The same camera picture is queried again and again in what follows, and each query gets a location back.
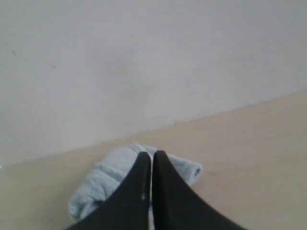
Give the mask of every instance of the wall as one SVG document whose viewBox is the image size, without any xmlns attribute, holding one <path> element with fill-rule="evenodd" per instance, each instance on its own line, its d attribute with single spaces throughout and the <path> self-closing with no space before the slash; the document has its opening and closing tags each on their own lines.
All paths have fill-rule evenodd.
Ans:
<svg viewBox="0 0 307 230">
<path fill-rule="evenodd" d="M 0 164 L 307 89 L 304 0 L 2 0 Z"/>
</svg>

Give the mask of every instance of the wooden floor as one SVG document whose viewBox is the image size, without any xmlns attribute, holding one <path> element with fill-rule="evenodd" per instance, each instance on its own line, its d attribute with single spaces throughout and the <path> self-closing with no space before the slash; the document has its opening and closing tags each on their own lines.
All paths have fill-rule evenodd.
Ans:
<svg viewBox="0 0 307 230">
<path fill-rule="evenodd" d="M 1 230 L 60 230 L 95 161 L 133 141 L 199 161 L 195 191 L 249 230 L 307 229 L 307 92 L 0 170 Z"/>
</svg>

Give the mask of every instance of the beige floor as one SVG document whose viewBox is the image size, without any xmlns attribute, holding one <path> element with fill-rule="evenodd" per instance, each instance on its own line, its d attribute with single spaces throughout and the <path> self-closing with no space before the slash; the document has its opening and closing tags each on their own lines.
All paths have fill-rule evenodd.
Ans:
<svg viewBox="0 0 307 230">
<path fill-rule="evenodd" d="M 0 229 L 68 226 L 92 164 L 135 140 L 201 162 L 195 191 L 248 229 L 307 229 L 307 92 L 2 169 Z"/>
</svg>

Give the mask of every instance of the light blue towel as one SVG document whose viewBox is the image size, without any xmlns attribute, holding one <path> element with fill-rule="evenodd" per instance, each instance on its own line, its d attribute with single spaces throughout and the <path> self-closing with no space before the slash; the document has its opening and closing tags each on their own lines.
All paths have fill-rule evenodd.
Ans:
<svg viewBox="0 0 307 230">
<path fill-rule="evenodd" d="M 133 143 L 112 150 L 103 161 L 96 163 L 69 202 L 71 219 L 85 218 L 101 205 L 101 201 L 108 199 L 125 179 L 141 151 L 148 152 L 152 158 L 157 149 Z M 168 157 L 188 185 L 197 181 L 202 172 L 201 164 L 173 155 Z"/>
</svg>

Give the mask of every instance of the crumpled towel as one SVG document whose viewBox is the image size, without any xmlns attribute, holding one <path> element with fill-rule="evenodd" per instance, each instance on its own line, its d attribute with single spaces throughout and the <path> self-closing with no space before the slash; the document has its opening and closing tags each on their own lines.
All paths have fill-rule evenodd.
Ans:
<svg viewBox="0 0 307 230">
<path fill-rule="evenodd" d="M 142 151 L 153 158 L 157 149 L 133 143 L 112 150 L 103 161 L 96 163 L 69 202 L 70 218 L 74 221 L 84 219 L 96 210 L 102 201 L 108 199 L 125 179 L 138 153 Z M 169 154 L 168 157 L 188 185 L 191 186 L 197 181 L 202 172 L 201 164 Z"/>
</svg>

